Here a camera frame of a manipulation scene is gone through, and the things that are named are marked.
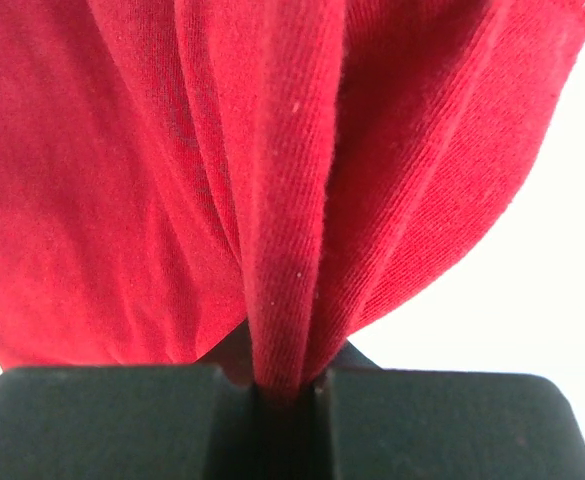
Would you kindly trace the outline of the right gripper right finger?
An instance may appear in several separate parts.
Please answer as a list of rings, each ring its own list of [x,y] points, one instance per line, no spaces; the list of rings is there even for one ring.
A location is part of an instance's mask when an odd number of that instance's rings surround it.
[[[315,385],[312,476],[585,480],[585,441],[543,377],[382,369],[347,343]]]

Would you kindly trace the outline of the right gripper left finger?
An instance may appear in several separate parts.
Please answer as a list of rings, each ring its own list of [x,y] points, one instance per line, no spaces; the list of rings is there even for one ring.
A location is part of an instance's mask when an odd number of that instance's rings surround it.
[[[192,365],[0,375],[0,479],[256,479],[245,327]]]

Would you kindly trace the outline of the red t-shirt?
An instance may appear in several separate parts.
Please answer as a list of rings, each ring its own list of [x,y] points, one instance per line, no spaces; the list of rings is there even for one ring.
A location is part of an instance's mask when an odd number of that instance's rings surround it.
[[[461,260],[526,179],[585,1],[0,1],[0,365],[189,364],[273,397]]]

